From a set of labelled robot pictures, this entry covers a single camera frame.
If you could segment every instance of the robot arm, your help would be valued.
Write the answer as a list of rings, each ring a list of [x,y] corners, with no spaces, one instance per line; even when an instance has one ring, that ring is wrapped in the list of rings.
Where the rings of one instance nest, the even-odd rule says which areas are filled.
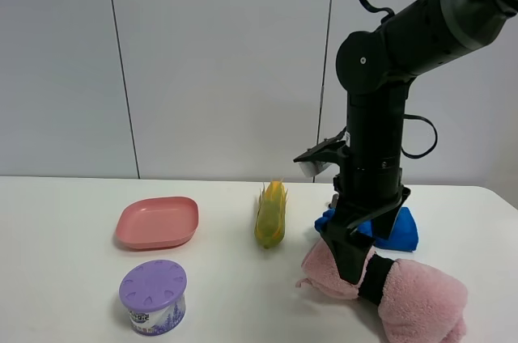
[[[342,279],[356,284],[373,239],[356,231],[372,221],[374,235],[388,238],[410,190],[401,183],[401,140],[410,84],[420,74],[489,45],[518,12],[518,0],[417,0],[388,15],[374,32],[354,32],[336,60],[347,91],[347,127],[294,161],[307,176],[336,163],[339,198],[321,230]]]

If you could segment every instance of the pink towel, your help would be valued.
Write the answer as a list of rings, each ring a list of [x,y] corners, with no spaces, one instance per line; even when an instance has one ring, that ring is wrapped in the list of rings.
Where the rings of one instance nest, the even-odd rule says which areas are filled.
[[[319,240],[302,263],[308,283],[336,299],[358,298],[371,250],[358,285],[343,281],[331,251]],[[466,334],[462,312],[468,291],[453,277],[413,260],[395,260],[378,307],[390,343],[457,343]]]

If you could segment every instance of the corn husk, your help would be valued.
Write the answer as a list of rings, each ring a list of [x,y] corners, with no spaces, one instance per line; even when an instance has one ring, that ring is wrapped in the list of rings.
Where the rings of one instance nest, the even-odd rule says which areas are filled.
[[[287,190],[282,181],[272,181],[259,196],[254,234],[263,248],[273,248],[284,238]]]

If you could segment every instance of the pink plastic dish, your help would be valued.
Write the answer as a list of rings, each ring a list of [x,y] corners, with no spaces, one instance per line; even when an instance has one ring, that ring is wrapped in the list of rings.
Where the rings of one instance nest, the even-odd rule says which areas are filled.
[[[115,236],[128,248],[173,248],[188,242],[198,224],[197,204],[188,197],[158,197],[128,205]]]

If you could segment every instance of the blue towel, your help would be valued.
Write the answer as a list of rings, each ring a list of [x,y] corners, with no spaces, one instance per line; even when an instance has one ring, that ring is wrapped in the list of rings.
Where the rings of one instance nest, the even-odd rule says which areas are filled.
[[[321,218],[315,221],[315,230],[321,232],[321,228],[334,216],[334,209],[325,211]],[[371,221],[363,222],[358,226],[358,231],[372,236]],[[413,252],[418,247],[419,236],[418,228],[415,225],[412,213],[406,207],[399,210],[396,223],[392,230],[392,234],[388,240],[374,237],[374,245],[377,248],[384,248],[387,250],[396,250],[399,252]]]

